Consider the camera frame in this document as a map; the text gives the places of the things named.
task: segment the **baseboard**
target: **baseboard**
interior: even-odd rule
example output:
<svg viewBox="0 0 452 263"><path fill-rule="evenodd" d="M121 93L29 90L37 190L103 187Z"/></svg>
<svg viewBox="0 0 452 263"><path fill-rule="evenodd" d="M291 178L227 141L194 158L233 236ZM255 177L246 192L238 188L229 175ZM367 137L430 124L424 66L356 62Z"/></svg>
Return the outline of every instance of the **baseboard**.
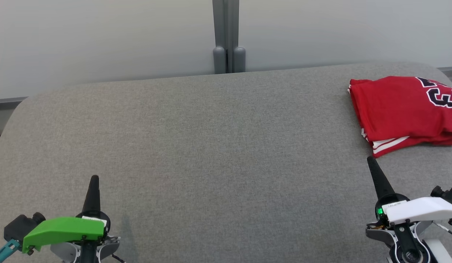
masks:
<svg viewBox="0 0 452 263"><path fill-rule="evenodd" d="M2 102L0 103L0 110L12 110L16 108L22 100L16 102Z"/></svg>
<svg viewBox="0 0 452 263"><path fill-rule="evenodd" d="M442 73L444 73L448 78L452 78L452 66L449 67L439 67Z"/></svg>
<svg viewBox="0 0 452 263"><path fill-rule="evenodd" d="M0 108L16 108L25 98L27 97L0 99Z"/></svg>

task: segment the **jersey number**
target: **jersey number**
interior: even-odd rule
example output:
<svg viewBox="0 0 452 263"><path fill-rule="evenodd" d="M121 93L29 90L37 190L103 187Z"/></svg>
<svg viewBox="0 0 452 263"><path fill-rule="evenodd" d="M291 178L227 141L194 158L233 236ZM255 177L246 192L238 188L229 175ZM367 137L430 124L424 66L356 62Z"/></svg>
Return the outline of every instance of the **jersey number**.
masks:
<svg viewBox="0 0 452 263"><path fill-rule="evenodd" d="M447 107L452 108L452 88L449 86L442 84L442 83L435 83L425 78L417 78L419 81L421 81L422 86L424 88L430 88L427 91L427 94L429 96L429 100L431 103L433 103L435 106L440 107ZM439 85L442 85L446 88L450 88L451 91L446 93L441 93L440 89L438 88Z"/></svg>

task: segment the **white wall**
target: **white wall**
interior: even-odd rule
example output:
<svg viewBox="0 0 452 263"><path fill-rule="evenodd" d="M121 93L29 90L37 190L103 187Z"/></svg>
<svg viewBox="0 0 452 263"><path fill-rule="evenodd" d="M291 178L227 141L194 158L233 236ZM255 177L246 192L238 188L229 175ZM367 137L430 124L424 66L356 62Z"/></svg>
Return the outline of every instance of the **white wall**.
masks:
<svg viewBox="0 0 452 263"><path fill-rule="evenodd" d="M211 0L0 0L0 99L214 73Z"/></svg>
<svg viewBox="0 0 452 263"><path fill-rule="evenodd" d="M452 0L241 0L246 70L373 60L452 66Z"/></svg>

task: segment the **gray upholstered table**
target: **gray upholstered table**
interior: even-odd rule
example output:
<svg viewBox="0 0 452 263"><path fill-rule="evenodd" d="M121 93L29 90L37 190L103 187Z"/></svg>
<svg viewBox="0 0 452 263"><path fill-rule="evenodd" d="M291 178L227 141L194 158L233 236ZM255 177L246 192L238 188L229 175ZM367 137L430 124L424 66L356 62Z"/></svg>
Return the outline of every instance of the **gray upholstered table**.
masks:
<svg viewBox="0 0 452 263"><path fill-rule="evenodd" d="M80 212L90 176L129 263L383 262L365 237L376 194L350 78L416 63L340 65L80 85L27 98L0 140L0 247L20 213ZM396 191L452 186L452 147L379 159ZM452 255L452 236L434 226ZM9 262L58 262L48 248Z"/></svg>

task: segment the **red jersey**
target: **red jersey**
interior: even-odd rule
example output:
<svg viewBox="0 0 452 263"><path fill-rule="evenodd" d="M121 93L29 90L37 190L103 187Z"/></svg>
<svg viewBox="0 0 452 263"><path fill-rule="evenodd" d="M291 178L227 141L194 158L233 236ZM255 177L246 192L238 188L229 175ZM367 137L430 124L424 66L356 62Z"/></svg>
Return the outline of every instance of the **red jersey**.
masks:
<svg viewBox="0 0 452 263"><path fill-rule="evenodd" d="M452 145L452 88L435 80L390 76L351 80L363 136L375 157L430 142Z"/></svg>

